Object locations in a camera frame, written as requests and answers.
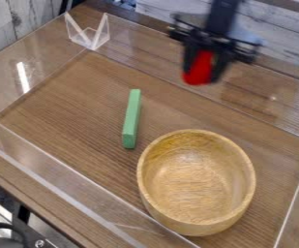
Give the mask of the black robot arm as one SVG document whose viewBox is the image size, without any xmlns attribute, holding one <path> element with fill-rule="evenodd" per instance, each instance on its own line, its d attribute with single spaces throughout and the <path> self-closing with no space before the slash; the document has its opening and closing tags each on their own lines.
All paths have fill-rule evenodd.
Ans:
<svg viewBox="0 0 299 248">
<path fill-rule="evenodd" d="M 212 0 L 207 14 L 172 14 L 168 37 L 181 43 L 183 81 L 188 85 L 216 82 L 228 66 L 251 64 L 263 39 L 236 22 L 241 0 Z"/>
</svg>

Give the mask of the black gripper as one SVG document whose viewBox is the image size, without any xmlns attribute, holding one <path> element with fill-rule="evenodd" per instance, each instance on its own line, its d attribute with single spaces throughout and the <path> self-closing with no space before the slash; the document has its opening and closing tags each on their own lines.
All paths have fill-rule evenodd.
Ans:
<svg viewBox="0 0 299 248">
<path fill-rule="evenodd" d="M 168 36 L 184 46 L 183 71 L 188 73 L 192 62 L 201 50 L 213 53 L 211 81 L 216 82 L 235 61 L 252 63 L 257 55 L 263 40 L 251 32 L 233 24 L 229 30 L 217 34 L 205 30 L 207 15 L 175 13 L 173 23 L 169 26 Z"/>
</svg>

